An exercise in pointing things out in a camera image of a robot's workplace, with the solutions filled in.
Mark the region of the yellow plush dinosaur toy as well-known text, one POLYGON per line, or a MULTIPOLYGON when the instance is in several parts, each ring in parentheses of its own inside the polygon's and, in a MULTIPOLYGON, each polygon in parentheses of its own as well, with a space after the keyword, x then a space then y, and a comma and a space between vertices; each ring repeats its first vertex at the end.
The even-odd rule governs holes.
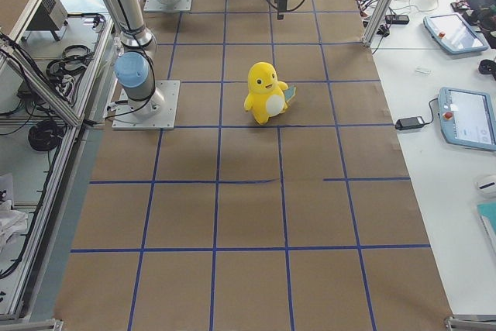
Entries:
POLYGON ((296 94, 296 87, 279 81, 274 66, 268 62, 257 62, 250 68, 247 86, 248 95, 243 106, 260 125, 267 123, 270 117, 286 112, 289 101, 296 94))

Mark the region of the far blue teach pendant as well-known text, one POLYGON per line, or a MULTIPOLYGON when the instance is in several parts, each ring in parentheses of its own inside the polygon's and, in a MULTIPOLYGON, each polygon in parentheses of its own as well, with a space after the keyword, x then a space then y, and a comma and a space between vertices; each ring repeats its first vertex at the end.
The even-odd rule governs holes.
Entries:
POLYGON ((450 54, 482 52, 489 48, 482 35, 476 33, 458 13, 425 16, 423 26, 450 54))

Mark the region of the blue teach pendant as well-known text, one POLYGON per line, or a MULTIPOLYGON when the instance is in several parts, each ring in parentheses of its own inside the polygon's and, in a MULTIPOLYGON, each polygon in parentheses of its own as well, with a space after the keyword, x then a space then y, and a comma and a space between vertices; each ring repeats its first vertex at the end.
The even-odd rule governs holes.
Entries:
POLYGON ((442 87, 438 104, 440 129, 447 143, 495 152, 495 114, 489 94, 442 87))
POLYGON ((450 54, 482 52, 489 48, 482 35, 476 33, 458 13, 425 16, 423 26, 450 54))

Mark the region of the black power adapter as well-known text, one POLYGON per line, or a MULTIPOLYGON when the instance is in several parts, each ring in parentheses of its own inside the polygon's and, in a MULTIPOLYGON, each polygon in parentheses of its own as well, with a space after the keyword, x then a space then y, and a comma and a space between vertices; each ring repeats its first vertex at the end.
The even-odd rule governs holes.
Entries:
POLYGON ((421 116, 400 118, 394 124, 396 130, 420 129, 425 125, 425 120, 421 116))

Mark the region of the near blue teach pendant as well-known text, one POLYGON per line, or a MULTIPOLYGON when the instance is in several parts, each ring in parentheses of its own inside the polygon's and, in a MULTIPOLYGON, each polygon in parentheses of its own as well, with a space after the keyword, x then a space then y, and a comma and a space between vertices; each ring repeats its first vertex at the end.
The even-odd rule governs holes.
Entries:
POLYGON ((495 114, 489 94, 442 87, 438 104, 440 129, 447 143, 495 152, 495 114))

